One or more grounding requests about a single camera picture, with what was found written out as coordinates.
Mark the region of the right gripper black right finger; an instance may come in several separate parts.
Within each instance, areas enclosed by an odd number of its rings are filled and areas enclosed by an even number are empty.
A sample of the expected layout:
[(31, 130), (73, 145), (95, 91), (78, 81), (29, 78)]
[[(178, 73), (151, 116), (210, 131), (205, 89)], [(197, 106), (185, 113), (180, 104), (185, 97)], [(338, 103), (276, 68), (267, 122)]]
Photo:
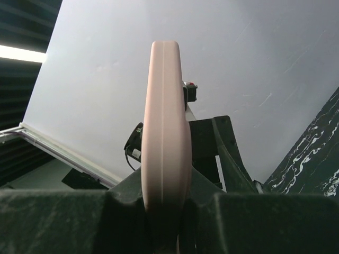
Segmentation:
[(321, 195), (229, 194), (194, 170), (180, 253), (338, 253), (338, 202)]

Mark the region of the pink phone case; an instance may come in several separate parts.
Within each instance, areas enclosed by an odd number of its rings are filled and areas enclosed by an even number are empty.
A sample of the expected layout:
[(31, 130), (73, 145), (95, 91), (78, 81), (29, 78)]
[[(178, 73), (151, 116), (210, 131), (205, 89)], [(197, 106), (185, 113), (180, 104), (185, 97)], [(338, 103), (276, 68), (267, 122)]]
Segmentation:
[(185, 116), (179, 45), (151, 45), (141, 143), (141, 188), (154, 253), (176, 253), (191, 182), (191, 135)]

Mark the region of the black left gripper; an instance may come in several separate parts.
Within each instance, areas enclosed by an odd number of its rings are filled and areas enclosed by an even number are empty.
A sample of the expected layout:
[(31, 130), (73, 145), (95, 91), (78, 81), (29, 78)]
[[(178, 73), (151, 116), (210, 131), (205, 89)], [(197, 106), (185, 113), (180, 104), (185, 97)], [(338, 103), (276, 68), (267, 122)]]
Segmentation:
[(246, 171), (229, 116), (190, 121), (193, 167), (222, 189), (216, 156), (219, 155), (228, 193), (257, 193)]

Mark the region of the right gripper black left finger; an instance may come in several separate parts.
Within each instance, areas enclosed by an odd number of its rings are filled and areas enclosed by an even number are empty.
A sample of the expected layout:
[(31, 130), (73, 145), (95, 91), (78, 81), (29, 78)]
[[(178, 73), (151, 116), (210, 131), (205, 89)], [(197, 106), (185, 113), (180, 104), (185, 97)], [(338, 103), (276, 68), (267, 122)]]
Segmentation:
[(135, 171), (110, 190), (1, 191), (1, 253), (151, 253)]

